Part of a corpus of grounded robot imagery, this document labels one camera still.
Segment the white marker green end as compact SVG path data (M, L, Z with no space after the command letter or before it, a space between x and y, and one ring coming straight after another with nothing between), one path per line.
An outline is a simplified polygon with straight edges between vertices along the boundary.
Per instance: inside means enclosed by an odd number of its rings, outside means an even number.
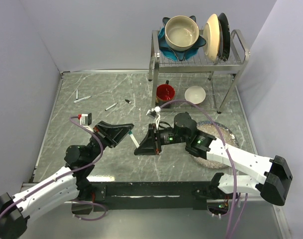
M138 147L139 147L139 143L138 143L138 141L136 140L135 136L133 135L132 131L130 131L128 134L129 134L131 140L133 141L135 147L138 148Z

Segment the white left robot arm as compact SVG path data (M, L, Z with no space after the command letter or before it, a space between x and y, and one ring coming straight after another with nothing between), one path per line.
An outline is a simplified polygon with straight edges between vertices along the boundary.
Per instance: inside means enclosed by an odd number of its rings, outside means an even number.
M80 126L91 135L87 145L71 145L66 149L65 166L25 191L0 196L0 239L17 239L28 222L57 206L76 201L84 203L92 191L87 179L106 147L116 147L133 129L132 123L112 125L100 121L92 130Z

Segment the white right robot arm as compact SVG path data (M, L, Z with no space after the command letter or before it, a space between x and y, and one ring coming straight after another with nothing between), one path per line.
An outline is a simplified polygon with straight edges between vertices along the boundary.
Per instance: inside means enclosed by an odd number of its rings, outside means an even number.
M293 176L283 157L259 156L223 143L221 138L199 130L197 122L187 112L177 114L173 126L163 129L159 128L158 113L149 111L148 115L155 121L149 124L146 136L134 151L135 155L159 155L163 145L184 143L190 155L234 166L243 173L236 179L226 174L220 176L219 181L209 187L213 197L221 198L236 190L238 193L259 193L273 205L285 204Z

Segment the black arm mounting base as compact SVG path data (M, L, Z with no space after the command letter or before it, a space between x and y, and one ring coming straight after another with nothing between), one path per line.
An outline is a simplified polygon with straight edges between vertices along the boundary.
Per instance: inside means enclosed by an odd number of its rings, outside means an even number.
M206 210L208 200L232 199L209 181L93 182L80 193L81 201L102 204L108 210L192 208Z

